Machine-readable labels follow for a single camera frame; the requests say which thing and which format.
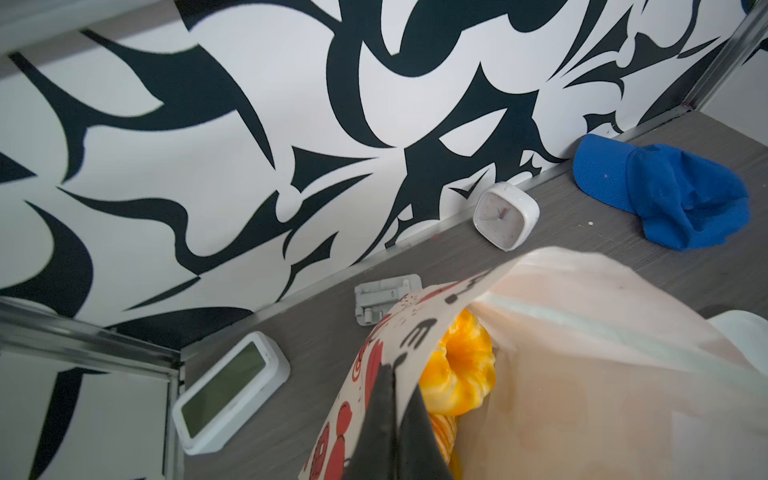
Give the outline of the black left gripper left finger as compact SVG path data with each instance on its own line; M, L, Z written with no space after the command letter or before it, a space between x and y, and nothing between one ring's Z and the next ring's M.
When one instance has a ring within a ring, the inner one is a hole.
M353 455L343 479L394 479L396 463L395 375L391 365L379 368Z

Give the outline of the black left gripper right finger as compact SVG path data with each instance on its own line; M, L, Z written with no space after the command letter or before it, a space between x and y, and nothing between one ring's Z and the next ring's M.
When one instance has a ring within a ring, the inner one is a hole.
M453 478L440 454L421 392L416 388L399 428L397 478L401 480L450 480Z

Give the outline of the yellow fake bread bun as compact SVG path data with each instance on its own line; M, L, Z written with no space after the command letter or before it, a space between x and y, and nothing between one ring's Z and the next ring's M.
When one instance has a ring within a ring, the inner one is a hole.
M479 408L496 383L490 335L464 309L430 355L419 380L426 410L461 416Z

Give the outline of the red white paper bag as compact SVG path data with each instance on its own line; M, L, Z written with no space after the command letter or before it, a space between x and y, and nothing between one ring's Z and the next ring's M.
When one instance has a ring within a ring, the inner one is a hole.
M361 346L301 478L343 479L383 365L398 446L428 359L464 309L491 337L496 383L456 416L462 479L766 477L767 375L632 269L549 247L404 296Z

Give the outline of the white digital clock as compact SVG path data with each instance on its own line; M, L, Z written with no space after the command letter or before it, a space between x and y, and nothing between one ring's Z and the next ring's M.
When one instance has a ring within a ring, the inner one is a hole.
M172 417L184 453L220 451L290 373L273 339L261 332L245 335L174 404Z

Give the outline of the white plastic tray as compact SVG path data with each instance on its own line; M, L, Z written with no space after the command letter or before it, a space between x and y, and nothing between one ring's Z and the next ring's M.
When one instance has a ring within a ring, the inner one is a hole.
M768 324L765 318L744 310L729 310L711 317L709 322L758 371L767 375Z

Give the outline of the blue cap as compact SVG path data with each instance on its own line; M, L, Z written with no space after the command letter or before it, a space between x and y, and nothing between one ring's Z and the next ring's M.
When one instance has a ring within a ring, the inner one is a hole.
M749 193L730 169L663 144L588 134L573 159L577 186L640 218L645 237L677 251L721 245L750 220Z

